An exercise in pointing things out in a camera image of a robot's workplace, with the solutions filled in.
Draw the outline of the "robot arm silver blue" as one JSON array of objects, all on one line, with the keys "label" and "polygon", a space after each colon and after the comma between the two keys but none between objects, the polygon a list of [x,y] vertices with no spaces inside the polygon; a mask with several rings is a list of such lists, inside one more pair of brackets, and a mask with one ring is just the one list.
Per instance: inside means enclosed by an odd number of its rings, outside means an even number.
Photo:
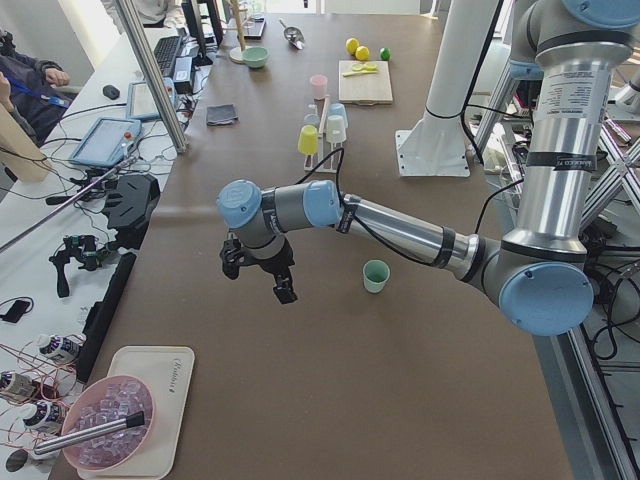
[{"label": "robot arm silver blue", "polygon": [[287,233],[334,227],[372,236],[420,264],[450,271],[482,291],[516,327],[554,336],[581,324],[593,304],[583,272],[581,216],[614,67],[633,50],[635,1],[537,1],[514,28],[511,57],[543,78],[514,228],[495,241],[463,235],[343,194],[330,180],[261,189],[226,185],[217,207],[230,231],[224,274],[258,265],[282,303],[296,298]]}]

